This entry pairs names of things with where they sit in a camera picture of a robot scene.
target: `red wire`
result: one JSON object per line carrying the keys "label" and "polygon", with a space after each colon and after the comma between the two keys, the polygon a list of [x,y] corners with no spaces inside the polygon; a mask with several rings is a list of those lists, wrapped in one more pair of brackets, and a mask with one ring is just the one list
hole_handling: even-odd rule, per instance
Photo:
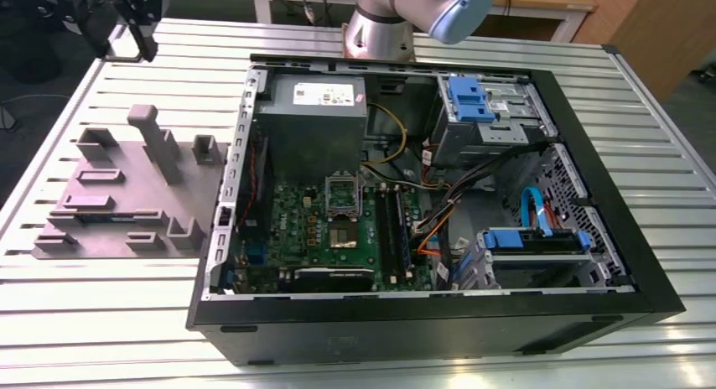
{"label": "red wire", "polygon": [[256,148],[253,146],[253,143],[251,143],[251,200],[248,201],[247,208],[244,209],[244,215],[241,216],[241,220],[237,227],[241,227],[244,225],[244,221],[248,217],[248,211],[251,210],[251,205],[256,201]]}

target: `yellow wire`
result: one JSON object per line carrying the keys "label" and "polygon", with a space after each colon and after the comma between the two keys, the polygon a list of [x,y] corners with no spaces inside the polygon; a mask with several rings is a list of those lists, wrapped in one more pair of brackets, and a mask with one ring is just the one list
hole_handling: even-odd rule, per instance
{"label": "yellow wire", "polygon": [[376,104],[375,102],[372,103],[368,103],[369,106],[375,106],[376,108],[379,108],[385,114],[388,114],[388,116],[393,119],[395,123],[399,124],[399,128],[400,128],[400,134],[403,135],[403,140],[400,141],[400,147],[399,147],[399,150],[391,154],[388,157],[383,158],[381,160],[377,160],[377,161],[364,161],[363,164],[364,165],[375,165],[375,164],[383,164],[383,163],[387,163],[388,161],[391,161],[393,158],[399,157],[401,154],[403,154],[403,151],[405,150],[405,146],[407,146],[407,129],[405,129],[405,126],[403,125],[403,122],[400,121],[400,119],[397,118],[397,116],[391,112],[391,110],[388,110],[384,106],[381,106],[380,104]]}

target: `metal workbench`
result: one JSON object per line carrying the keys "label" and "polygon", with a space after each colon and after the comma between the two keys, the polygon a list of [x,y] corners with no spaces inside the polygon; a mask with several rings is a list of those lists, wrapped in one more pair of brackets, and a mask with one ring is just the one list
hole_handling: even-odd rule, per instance
{"label": "metal workbench", "polygon": [[0,384],[219,387],[696,387],[716,382],[715,178],[619,56],[588,45],[416,37],[421,61],[551,70],[679,291],[687,312],[564,355],[235,368],[184,329],[196,259],[37,261],[32,241],[88,126],[140,140],[155,104],[177,141],[232,136],[252,52],[339,56],[335,29],[167,19],[152,63],[95,61],[0,212]]}

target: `slotted aluminum surface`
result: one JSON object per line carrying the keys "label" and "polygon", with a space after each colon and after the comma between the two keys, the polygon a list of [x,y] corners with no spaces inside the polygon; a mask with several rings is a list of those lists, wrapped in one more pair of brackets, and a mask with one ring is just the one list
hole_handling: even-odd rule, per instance
{"label": "slotted aluminum surface", "polygon": [[339,56],[341,50],[336,30],[193,20],[164,20],[156,40],[152,63],[95,63],[0,212],[0,384],[603,388],[716,382],[713,178],[653,102],[643,101],[637,81],[596,46],[415,41],[420,61],[555,73],[688,308],[661,324],[545,357],[237,369],[184,329],[196,260],[36,261],[32,241],[80,158],[73,139],[85,127],[140,140],[125,116],[132,104],[147,103],[177,141],[211,133],[228,143],[249,54]]}

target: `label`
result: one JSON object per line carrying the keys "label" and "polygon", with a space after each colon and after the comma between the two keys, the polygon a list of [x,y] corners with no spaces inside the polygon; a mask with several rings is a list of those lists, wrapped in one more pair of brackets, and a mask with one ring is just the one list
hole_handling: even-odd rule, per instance
{"label": "label", "polygon": [[457,242],[455,243],[455,249],[457,251],[465,249],[468,247],[469,241],[465,240],[463,237],[457,238]]}
{"label": "label", "polygon": [[492,111],[509,111],[507,104],[503,101],[491,101]]}
{"label": "label", "polygon": [[437,274],[440,275],[440,277],[443,277],[444,281],[448,281],[449,272],[445,265],[443,265],[443,262],[437,263]]}
{"label": "label", "polygon": [[297,106],[355,106],[353,85],[297,83],[293,87],[293,104]]}
{"label": "label", "polygon": [[589,6],[589,5],[567,5],[567,9],[573,9],[573,10],[592,10],[595,7]]}
{"label": "label", "polygon": [[423,150],[423,163],[429,167],[433,163],[433,154],[428,150]]}

